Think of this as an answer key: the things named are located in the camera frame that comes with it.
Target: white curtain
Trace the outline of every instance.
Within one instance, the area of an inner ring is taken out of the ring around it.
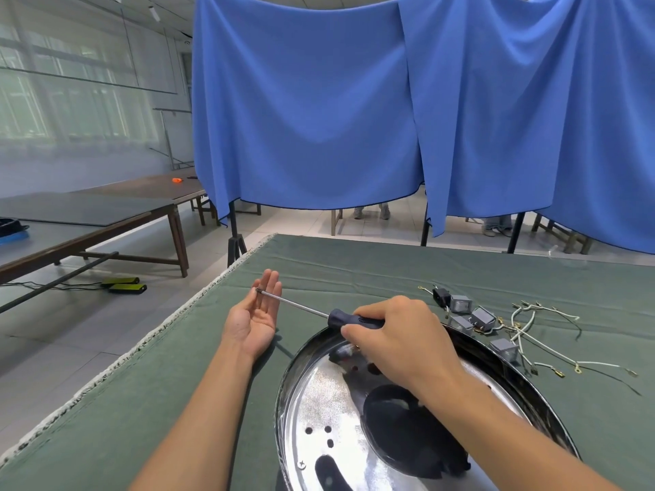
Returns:
[[[0,167],[165,151],[152,109],[188,103],[174,40],[78,0],[0,0]]]

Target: hand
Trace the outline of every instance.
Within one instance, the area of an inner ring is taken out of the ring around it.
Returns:
[[[254,361],[271,344],[275,336],[280,302],[260,295],[256,288],[262,288],[282,296],[280,274],[266,269],[260,279],[255,280],[246,297],[230,309],[223,327],[222,344],[237,347],[241,353]]]
[[[341,334],[390,380],[422,399],[425,391],[455,386],[466,372],[439,318],[421,300],[393,297],[361,306],[356,315],[384,319],[382,329],[349,324]]]

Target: tablecloth frayed edge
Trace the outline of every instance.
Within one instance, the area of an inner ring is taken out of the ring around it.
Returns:
[[[57,421],[62,415],[67,413],[71,408],[73,408],[76,404],[78,404],[84,396],[86,396],[87,393],[89,393],[92,389],[94,389],[96,386],[98,386],[101,382],[109,378],[109,376],[116,371],[122,364],[127,362],[130,358],[132,358],[135,354],[140,352],[143,347],[148,344],[150,341],[152,341],[153,338],[155,338],[160,332],[163,330],[168,329],[168,327],[177,320],[178,317],[180,317],[184,312],[186,312],[189,308],[191,308],[196,301],[200,300],[201,297],[203,297],[209,289],[213,288],[216,286],[218,283],[220,283],[223,279],[225,279],[231,272],[233,272],[234,269],[239,267],[243,262],[245,262],[248,258],[250,258],[251,255],[253,255],[255,252],[257,252],[261,247],[263,247],[266,243],[268,243],[271,239],[274,238],[276,234],[270,234],[263,238],[260,242],[258,242],[257,246],[250,249],[249,252],[247,252],[245,255],[243,255],[240,259],[238,259],[236,262],[232,264],[232,266],[228,267],[225,269],[223,272],[221,272],[221,275],[218,276],[215,280],[210,282],[206,287],[202,288],[199,292],[197,292],[189,301],[187,301],[184,305],[182,305],[180,308],[178,308],[175,312],[173,312],[171,315],[166,318],[161,325],[159,325],[157,328],[151,330],[148,332],[148,334],[145,335],[143,339],[141,339],[135,347],[133,347],[129,352],[127,352],[124,355],[121,355],[119,359],[112,363],[108,368],[106,368],[104,371],[99,373],[97,376],[95,376],[93,379],[91,379],[82,389],[80,389],[75,396],[73,396],[69,401],[61,405],[61,407],[57,408],[53,413],[48,415],[45,419],[43,419],[41,422],[37,424],[37,426],[32,429],[30,432],[25,434],[17,444],[9,448],[7,451],[5,451],[2,456],[0,456],[0,470],[8,463],[10,462],[13,458],[15,458],[18,454],[21,453],[27,446],[34,442],[34,440],[43,434],[47,429],[49,429],[55,421]]]

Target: person's left hand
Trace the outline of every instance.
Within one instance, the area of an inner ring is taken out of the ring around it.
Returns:
[[[225,320],[221,343],[239,348],[252,362],[271,344],[280,307],[279,301],[260,295],[256,288],[282,296],[279,277],[275,270],[266,269],[261,278],[255,280],[246,297],[230,309]]]

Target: round metal base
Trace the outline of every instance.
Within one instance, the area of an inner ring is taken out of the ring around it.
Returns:
[[[577,456],[557,416],[518,371],[479,341],[447,329],[471,375]],[[285,373],[276,437],[293,491],[496,489],[408,391],[332,330],[310,339]]]

